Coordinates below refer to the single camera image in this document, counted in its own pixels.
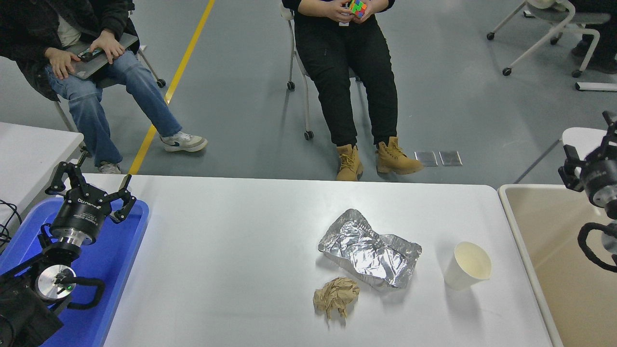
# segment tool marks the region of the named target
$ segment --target aluminum foil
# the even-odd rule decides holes
[[[355,209],[330,225],[318,249],[377,290],[405,288],[422,253],[417,243],[377,234]]]

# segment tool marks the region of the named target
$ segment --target hand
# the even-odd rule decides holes
[[[90,53],[94,52],[97,48],[101,48],[105,51],[109,64],[113,64],[114,59],[118,59],[125,51],[125,48],[115,39],[114,34],[107,29],[103,29],[99,38],[92,42],[90,45]]]
[[[349,1],[351,0],[332,0],[330,2],[324,2],[323,16],[339,23],[351,22],[355,16],[351,13],[351,10],[343,7]]]
[[[45,58],[49,59],[51,69],[59,80],[68,78],[69,73],[75,73],[75,69],[71,65],[71,61],[81,60],[74,53],[53,47],[47,48],[44,54]]]
[[[366,4],[366,9],[364,10],[364,14],[362,15],[362,18],[357,17],[356,15],[353,18],[354,23],[357,24],[362,24],[364,23],[367,19],[369,19],[372,15],[374,15],[375,13],[384,10],[387,5],[388,5],[388,1],[385,0],[363,0],[362,2],[364,2]]]

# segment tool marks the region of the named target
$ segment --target beige bin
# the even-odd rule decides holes
[[[590,262],[577,243],[585,223],[611,221],[604,210],[560,185],[504,185],[499,196],[553,345],[617,346],[617,274]],[[601,234],[591,232],[588,245],[614,264]]]

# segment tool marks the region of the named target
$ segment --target black pants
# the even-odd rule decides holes
[[[398,99],[390,51],[373,16],[361,25],[296,21],[296,48],[319,92],[319,101],[336,146],[354,145],[358,135],[350,99],[349,67],[366,87],[375,144],[396,136]]]
[[[600,32],[600,41],[594,51],[594,57],[602,61],[610,61],[617,54],[617,1],[615,0],[571,0],[576,12],[601,12],[611,15],[604,24],[586,25],[586,28]],[[591,43],[592,35],[583,35],[583,41]]]

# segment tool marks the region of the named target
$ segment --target paper cup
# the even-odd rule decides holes
[[[445,271],[444,280],[454,290],[464,290],[491,277],[491,259],[485,250],[463,241],[454,248],[454,255]]]

